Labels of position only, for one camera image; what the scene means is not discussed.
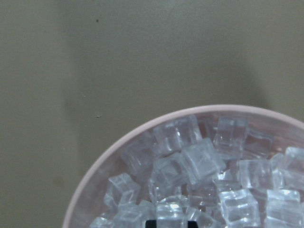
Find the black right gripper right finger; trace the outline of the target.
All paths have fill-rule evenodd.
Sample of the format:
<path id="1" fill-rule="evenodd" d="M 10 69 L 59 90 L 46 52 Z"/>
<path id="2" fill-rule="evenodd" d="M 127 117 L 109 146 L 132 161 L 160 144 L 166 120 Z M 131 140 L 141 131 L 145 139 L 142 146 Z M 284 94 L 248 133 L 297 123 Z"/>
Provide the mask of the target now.
<path id="1" fill-rule="evenodd" d="M 188 221 L 188 228 L 198 228 L 196 221 Z"/>

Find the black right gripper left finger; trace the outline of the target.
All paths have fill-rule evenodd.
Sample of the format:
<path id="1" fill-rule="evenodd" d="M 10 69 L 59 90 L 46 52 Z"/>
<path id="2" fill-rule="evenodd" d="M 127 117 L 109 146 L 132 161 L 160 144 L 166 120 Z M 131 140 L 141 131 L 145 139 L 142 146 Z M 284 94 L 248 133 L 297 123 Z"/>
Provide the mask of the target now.
<path id="1" fill-rule="evenodd" d="M 156 220 L 147 220 L 145 222 L 145 228 L 157 228 Z"/>

